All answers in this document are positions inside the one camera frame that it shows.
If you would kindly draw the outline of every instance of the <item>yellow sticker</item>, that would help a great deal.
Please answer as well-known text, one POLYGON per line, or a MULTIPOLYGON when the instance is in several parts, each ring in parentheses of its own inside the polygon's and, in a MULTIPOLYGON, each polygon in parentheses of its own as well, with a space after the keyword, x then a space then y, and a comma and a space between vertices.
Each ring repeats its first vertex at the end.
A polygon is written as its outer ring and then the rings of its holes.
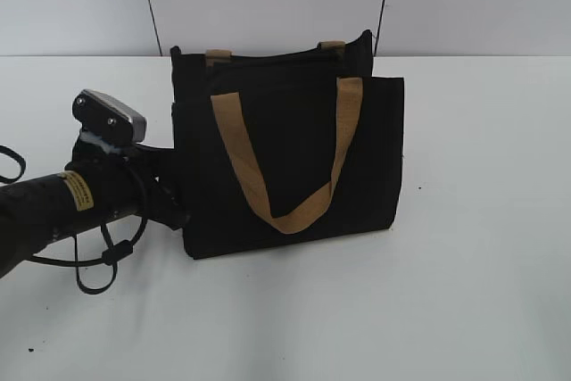
POLYGON ((93 196, 87 182, 75 171, 64 171, 59 175, 73 195, 75 207, 78 211, 92 209, 94 206, 93 196))

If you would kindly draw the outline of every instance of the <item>white table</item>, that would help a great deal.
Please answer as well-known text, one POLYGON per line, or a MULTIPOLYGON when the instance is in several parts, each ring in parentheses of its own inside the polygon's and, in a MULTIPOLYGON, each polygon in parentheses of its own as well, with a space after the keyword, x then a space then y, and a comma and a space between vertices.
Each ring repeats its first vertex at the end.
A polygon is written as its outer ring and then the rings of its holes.
MULTIPOLYGON (((153 224, 97 297, 73 269, 23 263, 0 281, 0 379, 570 379, 571 58, 383 58, 376 71, 406 79, 391 230, 192 261, 153 224)), ((147 144, 171 145, 168 58, 0 58, 0 144, 25 155, 25 178, 69 159, 84 87, 143 113, 147 144)), ((103 241, 80 246, 96 256, 103 241)), ((48 253, 71 257, 72 242, 48 253)), ((83 272, 91 286, 109 274, 83 272)))

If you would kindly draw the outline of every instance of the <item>tan handle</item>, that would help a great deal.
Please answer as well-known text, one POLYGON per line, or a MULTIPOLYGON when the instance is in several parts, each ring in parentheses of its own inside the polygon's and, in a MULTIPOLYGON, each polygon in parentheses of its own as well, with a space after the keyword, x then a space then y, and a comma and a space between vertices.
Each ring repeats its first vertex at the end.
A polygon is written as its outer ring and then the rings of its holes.
POLYGON ((361 78, 337 79, 336 144, 331 180, 285 216, 271 215, 268 191, 244 124, 239 93, 212 95, 212 109, 244 197, 254 213, 283 234, 294 234, 319 219, 331 204, 345 155, 359 123, 361 78))
POLYGON ((345 54, 345 43, 343 40, 326 40, 318 43, 319 49, 335 49, 343 57, 345 54))
POLYGON ((206 50, 206 67, 211 67, 215 62, 230 62, 232 59, 232 51, 227 49, 208 49, 206 50))

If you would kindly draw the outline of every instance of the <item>black tote bag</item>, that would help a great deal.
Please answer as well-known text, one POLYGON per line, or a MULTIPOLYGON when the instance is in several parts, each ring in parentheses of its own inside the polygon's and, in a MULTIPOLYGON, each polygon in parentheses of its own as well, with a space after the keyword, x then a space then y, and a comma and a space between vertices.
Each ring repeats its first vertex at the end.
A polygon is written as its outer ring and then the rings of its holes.
MULTIPOLYGON (((173 104, 190 256, 392 224, 401 189, 403 81, 347 77, 336 62, 271 63, 261 74, 257 67, 226 70, 173 104)), ((181 75, 174 76, 176 87, 181 75)))

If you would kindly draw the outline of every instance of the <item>black bag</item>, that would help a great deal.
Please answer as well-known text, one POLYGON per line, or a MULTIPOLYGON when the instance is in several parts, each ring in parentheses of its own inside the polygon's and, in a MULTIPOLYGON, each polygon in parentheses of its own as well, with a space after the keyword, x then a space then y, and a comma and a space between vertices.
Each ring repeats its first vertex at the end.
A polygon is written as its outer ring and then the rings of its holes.
POLYGON ((347 45, 259 59, 173 51, 175 153, 191 213, 184 229, 190 256, 392 224, 403 80, 370 77, 370 32, 347 45))

